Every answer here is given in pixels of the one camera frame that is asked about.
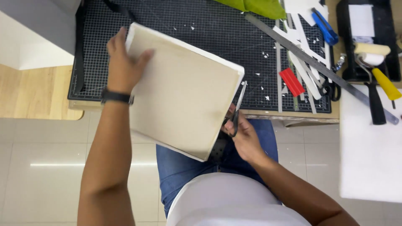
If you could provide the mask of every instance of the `wooden floor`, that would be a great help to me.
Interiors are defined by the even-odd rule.
[[[0,64],[0,118],[78,120],[68,109],[72,66],[16,70]]]

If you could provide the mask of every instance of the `black watch strap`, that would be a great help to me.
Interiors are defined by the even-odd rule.
[[[132,105],[133,101],[134,101],[134,96],[130,96],[130,95],[118,93],[118,92],[111,92],[107,88],[105,88],[102,91],[101,103],[104,104],[108,100],[121,101],[121,102],[127,103],[129,105]]]

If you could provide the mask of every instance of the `red tool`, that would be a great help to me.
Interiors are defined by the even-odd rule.
[[[295,74],[290,68],[286,68],[285,70],[279,72],[279,75],[285,81],[287,87],[289,87],[290,92],[292,92],[294,97],[297,97],[301,93],[305,92],[303,86],[300,84],[299,80],[297,80]]]

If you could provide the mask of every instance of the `steel ruler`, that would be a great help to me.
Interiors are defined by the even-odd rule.
[[[343,78],[337,76],[334,72],[329,70],[326,66],[322,65],[320,62],[318,62],[314,58],[310,57],[302,49],[300,49],[299,47],[297,47],[296,45],[291,43],[286,38],[282,37],[280,34],[276,33],[272,28],[268,27],[266,24],[264,24],[259,19],[255,18],[253,15],[247,14],[246,20],[250,21],[256,27],[258,27],[263,32],[265,32],[267,35],[269,35],[271,38],[273,38],[275,41],[280,43],[283,47],[285,47],[286,49],[291,51],[299,59],[307,62],[310,66],[316,68],[319,72],[321,72],[327,78],[329,78],[333,82],[337,83],[340,87],[344,88],[346,91],[351,93],[353,96],[355,96],[361,102],[363,102],[365,105],[370,107],[370,100],[369,100],[368,96],[366,96],[364,93],[362,93],[361,91],[359,91],[358,89],[353,87],[349,82],[345,81]],[[393,114],[391,114],[386,109],[384,109],[384,113],[385,113],[385,118],[390,123],[392,123],[394,125],[397,125],[399,123],[399,118],[395,117]]]

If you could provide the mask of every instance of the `black cutting mat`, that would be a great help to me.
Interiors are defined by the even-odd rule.
[[[144,26],[242,65],[245,68],[243,80],[247,80],[248,83],[242,109],[278,110],[275,41],[246,21],[241,11],[213,0],[114,0],[113,2],[132,10],[138,22]],[[73,70],[68,99],[100,101],[101,91],[107,84],[106,43],[121,26],[128,27],[130,21],[125,16],[112,12],[102,0],[86,1],[85,7],[84,88],[77,95],[74,94],[77,74]],[[255,16],[270,27],[275,25],[274,20]],[[310,27],[303,18],[301,21],[306,37],[310,39],[310,48],[324,57],[321,50],[323,38],[319,28]],[[77,26],[82,26],[82,21],[77,21]],[[281,50],[281,62],[282,69],[288,67],[285,49]],[[241,87],[233,99],[234,103],[237,102],[240,90]],[[328,97],[315,102],[317,112],[331,112]],[[293,96],[290,92],[282,97],[282,103],[284,111],[294,111]],[[311,112],[310,104],[299,100],[299,110]]]

